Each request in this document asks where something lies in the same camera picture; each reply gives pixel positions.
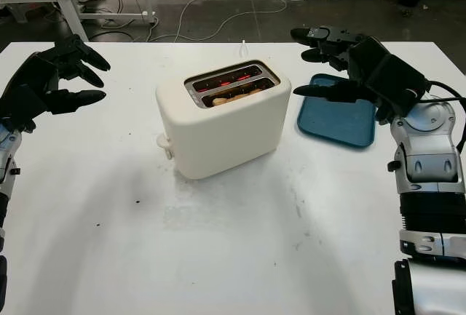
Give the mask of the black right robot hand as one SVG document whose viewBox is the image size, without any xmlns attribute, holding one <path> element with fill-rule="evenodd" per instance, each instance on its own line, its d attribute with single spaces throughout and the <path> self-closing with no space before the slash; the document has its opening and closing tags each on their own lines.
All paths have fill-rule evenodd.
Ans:
<svg viewBox="0 0 466 315">
<path fill-rule="evenodd" d="M 392 55 L 374 37 L 332 27 L 294 28 L 294 41 L 309 49 L 301 58 L 311 63 L 327 63 L 337 71 L 346 71 L 349 80 L 330 87 L 300 86 L 293 91 L 305 97 L 320 97 L 330 102 L 355 103 L 367 100 L 379 110 L 376 120 L 380 124 L 405 117 L 412 103 L 397 87 L 383 81 L 382 66 Z"/>
</svg>

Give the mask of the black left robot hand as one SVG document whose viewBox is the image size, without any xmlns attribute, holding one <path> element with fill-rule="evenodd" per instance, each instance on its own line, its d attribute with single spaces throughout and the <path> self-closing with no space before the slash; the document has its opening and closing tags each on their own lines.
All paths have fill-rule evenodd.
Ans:
<svg viewBox="0 0 466 315">
<path fill-rule="evenodd" d="M 54 47 L 31 54 L 18 68 L 1 96 L 1 118 L 33 119 L 44 112 L 73 113 L 82 106 L 102 100 L 104 83 L 94 72 L 109 71 L 109 62 L 73 34 Z M 94 90 L 70 92 L 59 81 L 84 79 Z"/>
</svg>

